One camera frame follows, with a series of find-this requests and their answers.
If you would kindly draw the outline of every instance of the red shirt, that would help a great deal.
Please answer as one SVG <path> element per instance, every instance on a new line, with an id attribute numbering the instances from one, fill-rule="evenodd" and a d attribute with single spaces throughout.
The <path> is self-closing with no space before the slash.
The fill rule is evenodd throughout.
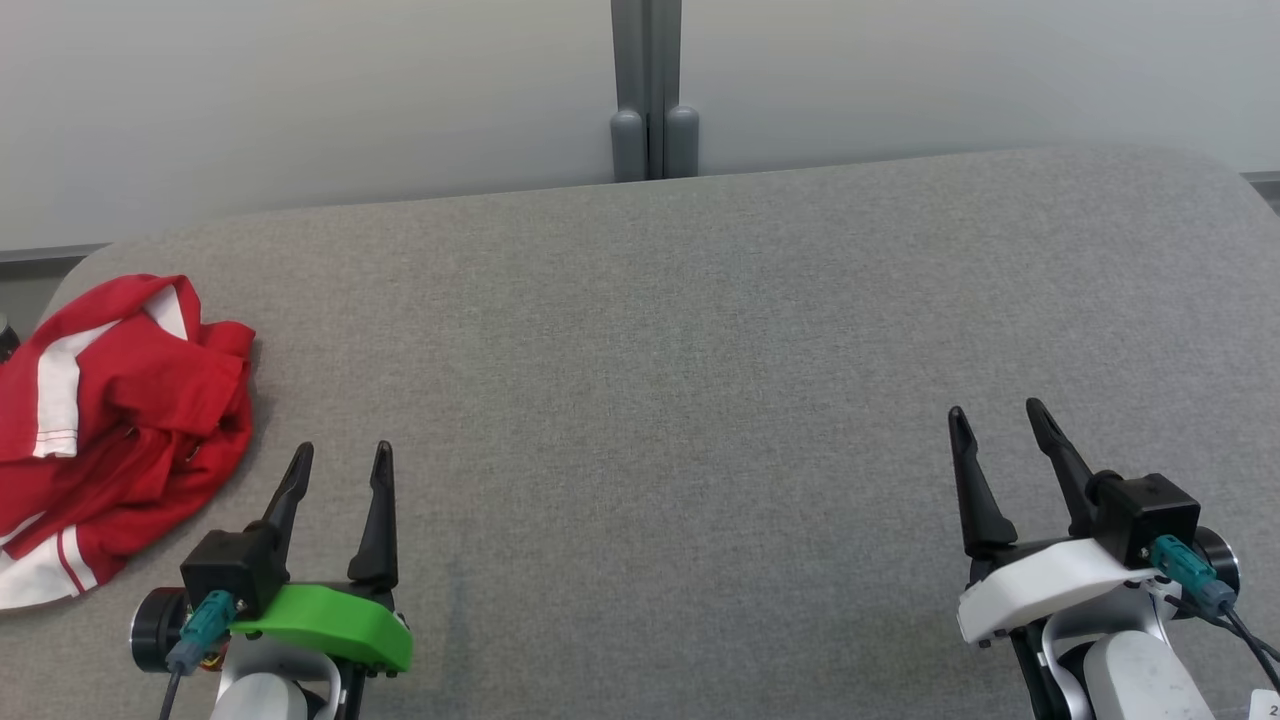
<path id="1" fill-rule="evenodd" d="M 248 446 L 253 331 L 200 323 L 183 275 L 127 275 L 0 365 L 0 609 L 108 582 Z"/>

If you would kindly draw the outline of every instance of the white stripe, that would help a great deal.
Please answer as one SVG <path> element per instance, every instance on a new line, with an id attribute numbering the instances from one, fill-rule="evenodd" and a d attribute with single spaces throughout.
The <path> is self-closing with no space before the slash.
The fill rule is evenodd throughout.
<path id="1" fill-rule="evenodd" d="M 67 559 L 67 566 L 72 569 L 72 574 L 81 582 L 82 588 L 90 589 L 97 587 L 97 578 L 93 577 L 93 569 L 84 562 L 84 557 L 79 553 L 79 539 L 76 537 L 76 525 L 63 530 L 63 557 Z"/>
<path id="2" fill-rule="evenodd" d="M 147 315 L 160 325 L 160 329 L 187 340 L 187 323 L 182 319 L 182 305 L 178 304 L 178 291 L 168 284 L 142 306 Z"/>
<path id="3" fill-rule="evenodd" d="M 91 331 L 60 337 L 49 343 L 36 363 L 36 447 L 33 457 L 76 455 L 76 432 L 79 427 L 79 365 L 76 356 L 115 327 L 111 320 Z"/>
<path id="4" fill-rule="evenodd" d="M 0 557 L 0 610 L 40 605 L 77 594 L 58 559 L 58 536 L 50 536 L 17 560 Z"/>
<path id="5" fill-rule="evenodd" d="M 27 518 L 22 523 L 18 523 L 18 527 L 14 528 L 12 533 L 9 533 L 8 536 L 0 538 L 0 547 L 4 547 L 5 544 L 8 544 L 9 541 L 12 541 L 13 538 L 18 537 L 18 533 L 20 533 L 20 532 L 26 530 L 27 528 L 29 528 L 32 523 L 35 523 L 36 520 L 41 519 L 44 515 L 45 515 L 45 511 L 41 510 L 40 512 L 36 512 L 35 515 L 32 515 L 31 518 Z"/>

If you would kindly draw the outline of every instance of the cable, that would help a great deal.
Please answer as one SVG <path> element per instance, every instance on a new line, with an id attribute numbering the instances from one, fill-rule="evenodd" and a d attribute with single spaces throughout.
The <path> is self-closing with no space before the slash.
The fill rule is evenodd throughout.
<path id="1" fill-rule="evenodd" d="M 1208 623 L 1210 625 L 1213 625 L 1215 628 L 1222 628 L 1224 630 L 1226 630 L 1228 633 L 1231 633 L 1233 635 L 1240 638 L 1242 641 L 1244 639 L 1244 635 L 1240 634 L 1240 630 L 1235 629 L 1235 625 L 1228 623 L 1226 620 L 1222 620 L 1221 618 L 1213 618 L 1208 612 L 1204 612 L 1204 610 L 1201 606 L 1196 605 L 1194 602 L 1187 602 L 1187 601 L 1184 601 L 1181 598 L 1178 598 L 1178 597 L 1174 597 L 1171 594 L 1166 594 L 1165 596 L 1165 602 L 1167 602 L 1169 605 L 1172 605 L 1178 610 L 1181 610 L 1184 612 L 1189 612 L 1189 614 L 1199 618 L 1201 620 L 1204 620 L 1206 623 Z M 1258 642 L 1258 646 L 1262 647 L 1262 650 L 1265 650 L 1267 655 L 1270 655 L 1276 662 L 1280 662 L 1280 651 L 1277 651 L 1276 648 L 1271 647 L 1271 644 L 1268 644 L 1267 642 L 1262 641 L 1257 635 L 1254 635 L 1253 639 L 1256 639 Z"/>
<path id="2" fill-rule="evenodd" d="M 1253 633 L 1251 633 L 1249 629 L 1244 626 L 1244 623 L 1240 620 L 1240 616 L 1235 614 L 1235 610 L 1233 607 L 1224 605 L 1222 615 L 1225 615 L 1226 619 L 1230 620 L 1233 625 L 1235 625 L 1236 630 L 1240 630 L 1240 639 L 1243 639 L 1244 644 L 1249 646 L 1249 650 L 1253 651 L 1253 656 L 1257 657 L 1258 662 L 1262 664 L 1262 671 L 1267 674 L 1267 679 L 1271 680 L 1271 684 L 1275 687 L 1276 692 L 1280 693 L 1280 675 L 1276 675 L 1276 669 L 1271 666 L 1271 661 L 1267 660 L 1267 656 L 1262 652 L 1262 648 L 1258 647 L 1258 639 L 1254 638 Z"/>
<path id="3" fill-rule="evenodd" d="M 164 692 L 164 705 L 160 706 L 160 720 L 169 720 L 173 712 L 173 700 L 178 697 L 178 682 L 182 680 L 182 671 L 174 670 L 169 675 L 169 688 Z"/>

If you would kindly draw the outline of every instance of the teal connector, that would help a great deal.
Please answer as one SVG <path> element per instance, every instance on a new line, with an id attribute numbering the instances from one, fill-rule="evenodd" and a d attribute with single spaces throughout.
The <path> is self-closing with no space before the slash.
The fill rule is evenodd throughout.
<path id="1" fill-rule="evenodd" d="M 1151 551 L 1151 565 L 1183 585 L 1204 610 L 1217 616 L 1235 606 L 1235 591 L 1219 580 L 1213 568 L 1183 541 L 1160 536 L 1147 550 Z"/>
<path id="2" fill-rule="evenodd" d="M 200 607 L 182 626 L 182 639 L 165 656 L 170 673 L 191 675 L 218 638 L 236 619 L 236 598 L 227 591 L 214 591 L 205 596 Z"/>

